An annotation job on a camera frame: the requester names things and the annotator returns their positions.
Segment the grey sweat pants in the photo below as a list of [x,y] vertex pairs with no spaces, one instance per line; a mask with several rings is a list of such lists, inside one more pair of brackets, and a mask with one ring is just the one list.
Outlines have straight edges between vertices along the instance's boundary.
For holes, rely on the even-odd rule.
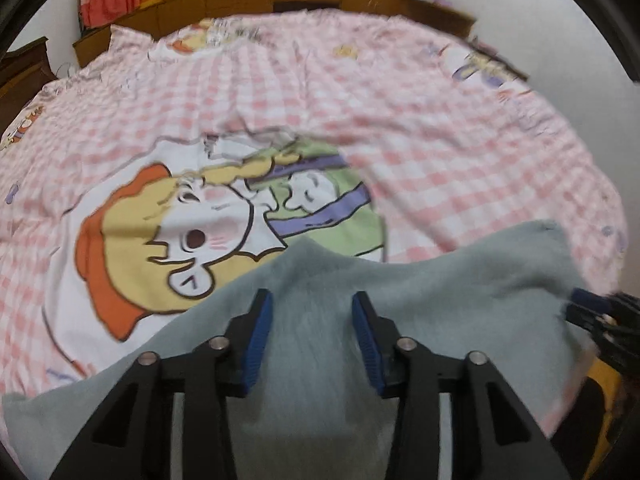
[[[388,479],[398,402],[370,385],[352,327],[365,292],[401,335],[431,352],[488,356],[549,440],[575,391],[588,340],[563,306],[582,286],[565,234],[552,221],[500,231],[441,257],[385,264],[301,240],[178,315],[91,378],[3,399],[9,446],[29,479],[51,474],[103,399],[145,351],[181,356],[224,334],[256,292],[273,296],[258,379],[227,401],[235,479]],[[174,397],[171,474],[181,477],[183,396]]]

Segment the pink checkered bed sheet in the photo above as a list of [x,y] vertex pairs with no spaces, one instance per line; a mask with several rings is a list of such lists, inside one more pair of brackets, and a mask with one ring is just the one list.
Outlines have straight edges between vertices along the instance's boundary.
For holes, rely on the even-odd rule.
[[3,399],[100,374],[178,315],[313,242],[432,260],[531,221],[610,292],[616,188],[538,92],[404,18],[225,18],[259,37],[187,58],[116,27],[1,136]]

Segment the dark wooden headboard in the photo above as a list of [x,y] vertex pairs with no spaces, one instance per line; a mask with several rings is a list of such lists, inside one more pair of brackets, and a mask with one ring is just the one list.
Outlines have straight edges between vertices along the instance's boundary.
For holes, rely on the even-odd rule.
[[8,52],[0,64],[0,128],[4,132],[43,86],[56,80],[47,37]]

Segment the wooden window cabinet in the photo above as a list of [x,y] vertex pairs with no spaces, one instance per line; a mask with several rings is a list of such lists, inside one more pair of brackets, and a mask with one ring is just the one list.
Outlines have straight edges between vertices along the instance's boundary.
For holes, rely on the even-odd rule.
[[125,27],[156,40],[158,58],[187,58],[220,50],[240,38],[259,37],[255,25],[224,24],[229,16],[320,9],[403,16],[461,39],[469,38],[476,23],[470,14],[424,0],[166,0],[88,32],[74,43],[74,50],[79,65],[85,67],[108,50],[114,29]]

